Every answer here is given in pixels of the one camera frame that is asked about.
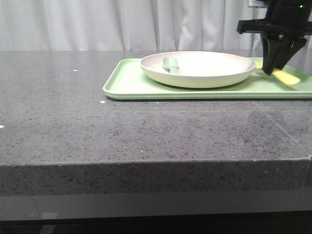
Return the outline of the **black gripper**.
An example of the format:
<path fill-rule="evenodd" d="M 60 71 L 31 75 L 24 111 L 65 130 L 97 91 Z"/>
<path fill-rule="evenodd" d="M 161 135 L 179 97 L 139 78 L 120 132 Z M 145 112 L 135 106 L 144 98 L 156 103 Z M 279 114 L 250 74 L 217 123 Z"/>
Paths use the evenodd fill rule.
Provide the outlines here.
<path fill-rule="evenodd" d="M 270 75 L 274 68 L 282 70 L 306 45 L 302 36 L 312 34 L 311 12 L 310 0 L 270 0 L 263 19 L 240 20 L 236 30 L 239 34 L 262 33 L 262 70 Z M 288 37 L 279 39 L 269 33 Z"/>

